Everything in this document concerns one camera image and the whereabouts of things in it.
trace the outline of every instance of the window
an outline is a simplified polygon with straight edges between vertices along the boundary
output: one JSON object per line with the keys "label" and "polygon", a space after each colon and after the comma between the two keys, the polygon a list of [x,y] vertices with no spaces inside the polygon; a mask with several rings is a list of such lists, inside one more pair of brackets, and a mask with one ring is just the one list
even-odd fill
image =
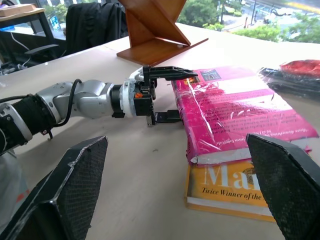
{"label": "window", "polygon": [[187,0],[178,22],[273,42],[320,44],[318,0]]}

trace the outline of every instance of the white table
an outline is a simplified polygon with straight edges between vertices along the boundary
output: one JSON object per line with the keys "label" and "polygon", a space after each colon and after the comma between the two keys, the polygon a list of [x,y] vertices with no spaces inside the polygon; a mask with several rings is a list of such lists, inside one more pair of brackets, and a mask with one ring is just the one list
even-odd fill
{"label": "white table", "polygon": [[[273,43],[225,32],[179,25],[187,36],[209,37],[161,66],[188,69],[238,64],[278,65],[295,58],[317,58],[320,46]],[[1,97],[36,93],[57,82],[98,79],[120,84],[140,66],[116,57],[129,46],[123,38],[0,78]],[[175,108],[169,82],[158,81],[156,111]],[[320,132],[320,106],[285,99]],[[71,146],[106,135],[109,147],[100,195],[87,234],[88,240],[283,240],[275,223],[186,209],[183,202],[187,172],[187,138],[180,123],[148,128],[145,117],[96,120],[72,118],[53,129],[53,140],[38,134],[16,149],[30,188],[56,166]],[[320,163],[319,142],[312,156]]]}

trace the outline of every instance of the tree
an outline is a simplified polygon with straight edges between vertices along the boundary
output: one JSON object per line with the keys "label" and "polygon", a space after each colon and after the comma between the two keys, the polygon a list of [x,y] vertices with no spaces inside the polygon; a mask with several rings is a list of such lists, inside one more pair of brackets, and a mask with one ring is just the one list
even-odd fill
{"label": "tree", "polygon": [[221,32],[221,30],[225,27],[223,24],[220,24],[219,22],[215,24],[203,24],[202,25],[205,29],[215,30]]}
{"label": "tree", "polygon": [[320,44],[320,19],[297,13],[300,22],[285,29],[281,38],[288,42]]}
{"label": "tree", "polygon": [[202,27],[216,23],[217,18],[217,0],[187,0],[177,22]]}
{"label": "tree", "polygon": [[68,9],[64,4],[60,3],[57,6],[45,5],[44,9],[45,9],[46,18],[48,20],[50,20],[50,18],[52,18],[53,16],[56,16],[60,24],[66,22]]}
{"label": "tree", "polygon": [[277,25],[263,25],[256,28],[241,29],[234,32],[236,35],[246,36],[254,39],[278,42],[281,29]]}

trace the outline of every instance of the book cover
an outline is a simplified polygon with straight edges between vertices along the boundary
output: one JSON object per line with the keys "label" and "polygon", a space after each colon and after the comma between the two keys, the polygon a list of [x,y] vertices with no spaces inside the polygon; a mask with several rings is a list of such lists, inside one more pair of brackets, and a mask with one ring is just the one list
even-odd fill
{"label": "book cover", "polygon": [[274,222],[251,160],[188,166],[185,204],[190,209]]}
{"label": "book cover", "polygon": [[256,74],[241,67],[196,70],[198,77],[172,82],[188,138],[190,164],[249,159],[248,133],[305,149],[315,129]]}

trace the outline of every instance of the wooden stand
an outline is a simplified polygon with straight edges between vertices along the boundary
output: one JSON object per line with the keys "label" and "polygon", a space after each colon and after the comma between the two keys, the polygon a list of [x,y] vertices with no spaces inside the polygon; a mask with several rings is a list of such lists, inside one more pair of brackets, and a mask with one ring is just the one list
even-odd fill
{"label": "wooden stand", "polygon": [[154,66],[208,40],[190,42],[175,22],[186,0],[119,0],[126,9],[131,48],[126,60]]}

